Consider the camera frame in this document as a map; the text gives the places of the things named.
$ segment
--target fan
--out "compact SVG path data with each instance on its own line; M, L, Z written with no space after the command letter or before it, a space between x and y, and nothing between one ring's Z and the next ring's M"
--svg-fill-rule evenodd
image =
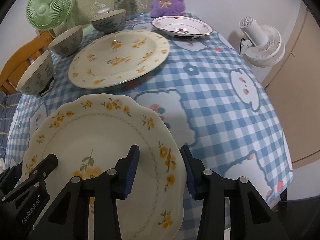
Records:
M242 19L239 27L247 37L241 40L239 54L252 65L270 67L283 58L285 45L276 28L269 25L259 26L251 17Z
M26 14L30 25L38 30L50 30L66 20L68 28L74 26L71 9L74 0L29 0Z

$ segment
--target plate rim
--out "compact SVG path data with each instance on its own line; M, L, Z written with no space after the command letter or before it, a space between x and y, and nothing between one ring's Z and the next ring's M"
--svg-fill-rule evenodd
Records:
M162 57L159 59L159 61L155 62L154 66L153 66L152 68L150 68L150 69L148 69L148 70L145 70L145 71L142 72L142 73L137 72L137 74L136 74L136 75L132 75L131 78L128 78L128 79L125 79L125 80L122 80L122 81L119 79L118 82L115 82L115 81L114 81L114 82L112 82L113 84L104 85L103 82L101 82L101 83L98 84L98 85L85 85L85 83L75 82L75 81L74 81L74 78L72 78L72 71L74 71L74 69L72 70L71 68L72 68L72 65L73 65L74 62L75 62L75 59L77 58L77 56L78 56L80 53L84 52L84 50L85 50L87 47L90 47L93 42L97 42L98 40L105 39L105 38L108 37L108 36L113 36L113 35L117 35L117 34L119 34L119 33L126 33L126 32L127 32L127 33L128 33L128 32L131 32L131 33L148 33L148 34L153 33L153 34L155 34L154 37L160 36L160 37L162 38L161 41L162 41L163 45L166 47L165 49L167 49L167 52L166 52L166 53L162 53L162 55L161 55ZM159 67L159 66L167 59L167 57L168 57L168 55L169 55L169 52L170 52L170 43L169 43L169 41L168 41L164 36L162 36L161 34L154 33L154 32L147 31L147 30L122 30L122 31L118 31L118 32L111 33L111 34L108 34L108 35L105 35L105 36L102 36L102 37L100 37L100 38L98 38L98 39L93 40L93 41L90 42L87 46L85 46L81 51L79 51L79 52L75 55L75 57L73 58L72 62L71 62L70 65L69 65L69 68L68 68L68 78L69 78L70 82L71 82L72 84L74 84L75 86L80 87L80 88L85 88L85 89L107 88L107 87L112 87L112 86L120 85L120 84L123 84L123 83L125 83L125 82L128 82L128 81L134 80L134 79L136 79L136 78L139 78L139 77L141 77L141 76L149 73L150 71L156 69L157 67Z
M179 17L179 18L188 19L188 20L189 20L189 19L192 19L192 20L194 20L194 21L196 21L196 22L199 22L199 23L207 26L208 29L209 29L209 31L207 31L205 34L202 34L202 33L197 33L197 34L183 33L184 36L206 36L206 35L209 35L209 34L213 33L213 29L212 29L212 27L211 27L209 24L207 24L207 23L205 23L205 22L203 22L203 21L201 21L201 20L194 19L194 18L191 18L191 17L186 17L186 16L161 16L161 17L158 17L158 18L154 19L154 20L151 22L151 24L152 24L155 28L157 28L157 29L159 29L159 30L166 31L166 32L170 32L170 33L174 33L175 35L179 36L179 33L176 33L176 32L173 32L173 31L169 31L169 30L167 30L167 29L165 29L165 28L159 28L159 27L157 27L157 26L155 25L155 22L157 22L157 21L160 21L160 20L166 19L166 18L172 18L172 17Z
M87 100L92 100L92 98L97 98L94 99L95 101L99 100L99 98L101 99L108 99L109 97L117 97L118 99L122 100L123 103L126 103L131 110L136 109L137 112L140 113L147 113L148 116L152 117L154 120L157 120L157 124L160 124L160 126L162 126L163 128L165 128L164 130L167 131L167 127L166 125L163 123L163 121L161 120L161 118L159 117L159 115L154 112L152 109L147 108L145 106L141 106L139 105L133 98L129 97L129 96L125 96L125 95L114 95L114 94L107 94L107 93L101 93L101 94L86 94L83 95L81 97L79 97L78 99L72 101L72 102L68 102L68 103L64 103L61 106L59 106L55 111L53 111L40 125L40 127L33 133L33 135L30 138L30 144L28 149L26 150L24 156L23 156L23 160L22 160L22 166L24 169L24 166L26 164L26 159L29 158L28 155L32 156L35 154L36 151L34 151L34 149L36 149L36 146L39 145L39 143L36 142L37 138L39 137L39 135L44 133L44 130L48 130L49 128L49 124L50 122L52 122L52 117L57 116L58 112L66 112L66 110L68 108L71 108L73 105L81 105L81 102L86 102ZM169 132L169 130L167 131L167 139L170 140L170 143L172 145L175 145L177 147L177 153L180 153L178 146L176 145L172 134ZM176 171L177 174L179 174L179 176L176 178L176 182L177 182L177 189L176 189L176 193L175 196L177 196L175 199L175 205L177 207L177 217L175 217L175 225L177 225L174 230L172 228L172 230L168 231L168 238L169 239L173 239L175 237L175 235L178 233L182 222L183 222L183 218L184 218L184 207L183 207L183 195L184 195L184 191L185 191L185 186L186 186L186 179L187 179L187 175L186 175L186 168L185 168L185 164L182 160L182 156L180 155L180 163L181 165L176 167ZM24 181L28 178L28 174L24 174L24 171L22 172L22 177L21 177L21 181Z

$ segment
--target yellow bow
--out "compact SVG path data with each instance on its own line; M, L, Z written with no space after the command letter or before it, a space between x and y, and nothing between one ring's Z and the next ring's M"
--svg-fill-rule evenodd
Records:
M171 1L167 1L167 2L166 2L166 1L159 1L159 3L162 4L161 8L162 8L162 7L167 8L167 7L168 7L167 5L168 5L168 4L171 4Z

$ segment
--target white fan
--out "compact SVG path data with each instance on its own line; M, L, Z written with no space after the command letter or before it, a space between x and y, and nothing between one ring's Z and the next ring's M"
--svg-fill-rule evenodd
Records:
M239 27L247 37L242 39L239 53L252 65L270 67L283 58L285 45L276 28L269 25L259 26L251 17L242 19Z

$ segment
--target glass jar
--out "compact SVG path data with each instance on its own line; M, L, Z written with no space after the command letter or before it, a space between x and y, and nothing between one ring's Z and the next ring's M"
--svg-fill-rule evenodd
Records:
M137 14L137 4L135 0L115 0L115 10L125 9L125 20L133 20Z

